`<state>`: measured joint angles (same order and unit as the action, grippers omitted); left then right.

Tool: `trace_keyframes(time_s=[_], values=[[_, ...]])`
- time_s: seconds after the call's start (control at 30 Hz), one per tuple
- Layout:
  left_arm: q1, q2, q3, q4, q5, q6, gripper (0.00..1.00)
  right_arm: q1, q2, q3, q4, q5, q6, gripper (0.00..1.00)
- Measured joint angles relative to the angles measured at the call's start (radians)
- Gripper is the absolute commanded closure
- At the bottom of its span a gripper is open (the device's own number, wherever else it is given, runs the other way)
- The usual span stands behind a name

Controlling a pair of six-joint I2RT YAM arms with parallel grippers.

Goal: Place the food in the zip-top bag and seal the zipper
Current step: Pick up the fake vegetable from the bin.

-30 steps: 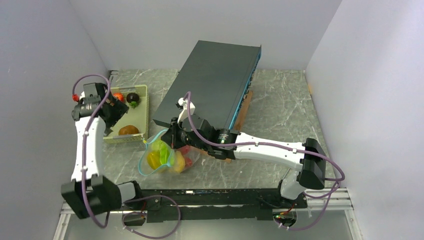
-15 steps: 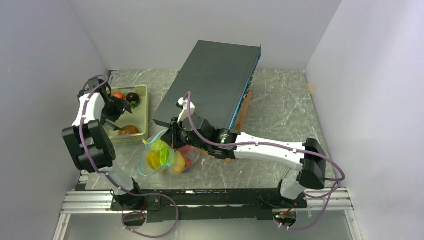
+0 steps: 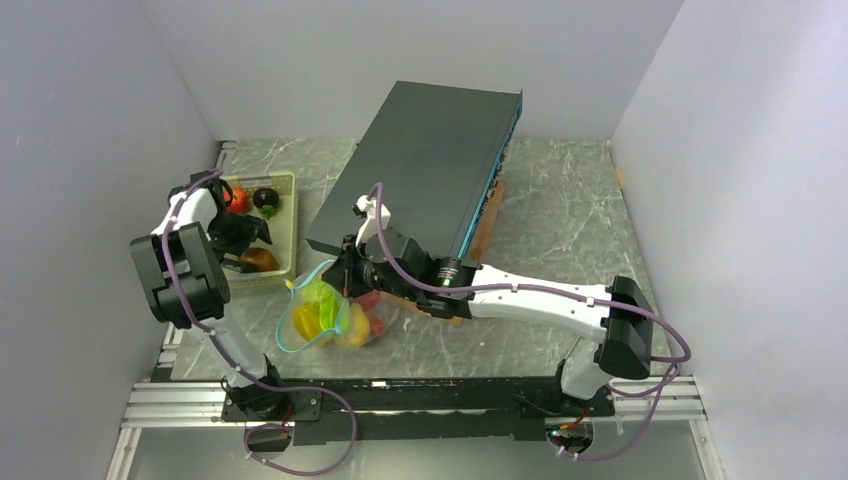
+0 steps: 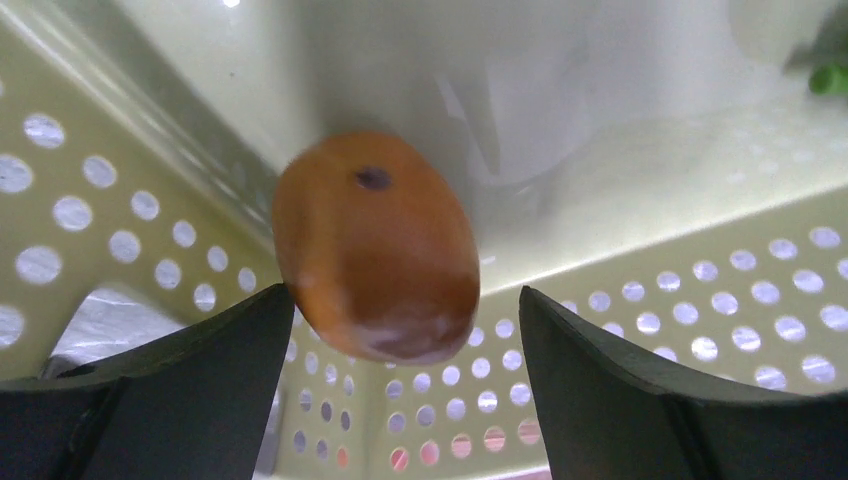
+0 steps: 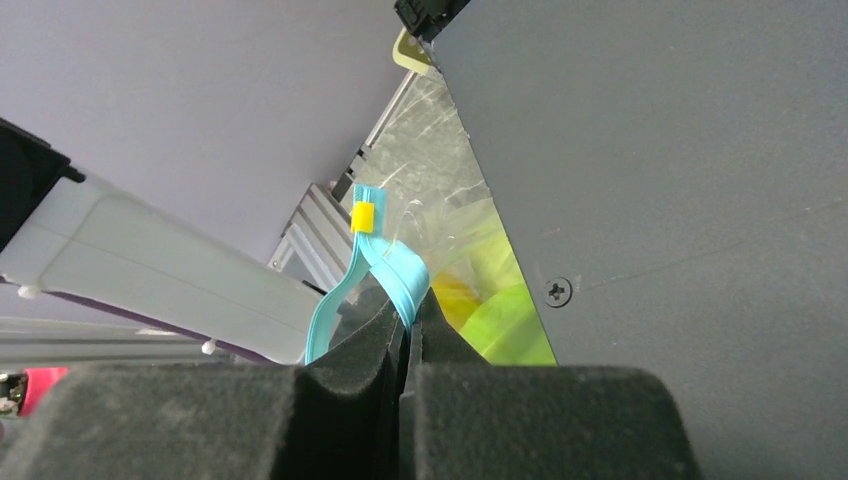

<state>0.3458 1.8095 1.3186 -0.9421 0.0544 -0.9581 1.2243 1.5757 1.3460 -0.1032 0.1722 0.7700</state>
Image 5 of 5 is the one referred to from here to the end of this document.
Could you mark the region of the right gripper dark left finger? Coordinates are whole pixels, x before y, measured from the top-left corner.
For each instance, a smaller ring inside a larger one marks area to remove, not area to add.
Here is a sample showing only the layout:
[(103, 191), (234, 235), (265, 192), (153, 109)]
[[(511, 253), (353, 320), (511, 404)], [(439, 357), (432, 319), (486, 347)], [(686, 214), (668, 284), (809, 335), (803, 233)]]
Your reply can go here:
[(52, 387), (5, 479), (391, 479), (408, 342), (391, 306), (305, 366), (90, 365)]

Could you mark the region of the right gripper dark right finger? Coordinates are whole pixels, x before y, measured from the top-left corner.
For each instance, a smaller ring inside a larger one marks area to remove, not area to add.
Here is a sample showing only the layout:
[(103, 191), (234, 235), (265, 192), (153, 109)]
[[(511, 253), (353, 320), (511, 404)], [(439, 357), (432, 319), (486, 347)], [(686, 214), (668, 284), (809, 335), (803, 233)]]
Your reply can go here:
[(402, 479), (698, 479), (677, 404), (615, 366), (494, 366), (428, 293), (399, 398)]

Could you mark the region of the green cabbage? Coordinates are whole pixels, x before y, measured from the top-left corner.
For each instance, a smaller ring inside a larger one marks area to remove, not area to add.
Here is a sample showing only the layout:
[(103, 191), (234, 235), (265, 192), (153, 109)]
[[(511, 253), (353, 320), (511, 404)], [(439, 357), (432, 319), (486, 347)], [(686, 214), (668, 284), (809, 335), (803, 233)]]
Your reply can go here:
[(469, 253), (473, 286), (482, 303), (459, 329), (493, 365), (554, 366), (556, 359), (505, 233)]

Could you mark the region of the clear zip bag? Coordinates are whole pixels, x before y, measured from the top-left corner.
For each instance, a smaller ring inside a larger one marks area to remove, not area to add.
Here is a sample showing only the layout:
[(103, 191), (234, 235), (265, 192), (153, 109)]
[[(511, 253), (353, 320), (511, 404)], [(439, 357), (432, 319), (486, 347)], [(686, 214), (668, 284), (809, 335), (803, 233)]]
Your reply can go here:
[(410, 328), (423, 311), (426, 294), (434, 293), (431, 284), (439, 273), (456, 275), (476, 292), (469, 253), (492, 236), (505, 233), (489, 198), (453, 211), (434, 200), (414, 200), (402, 212), (394, 213), (386, 190), (357, 184), (352, 205), (350, 264), (313, 313), (305, 363), (328, 353), (334, 338), (345, 337), (339, 331), (341, 307), (366, 278), (375, 280), (404, 326)]

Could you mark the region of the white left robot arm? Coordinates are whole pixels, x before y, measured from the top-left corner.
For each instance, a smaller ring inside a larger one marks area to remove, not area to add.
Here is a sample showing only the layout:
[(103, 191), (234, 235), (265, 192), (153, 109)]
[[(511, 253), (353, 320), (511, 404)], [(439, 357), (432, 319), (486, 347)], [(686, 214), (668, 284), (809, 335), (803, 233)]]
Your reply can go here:
[(315, 290), (1, 125), (1, 279), (280, 364), (305, 358)]

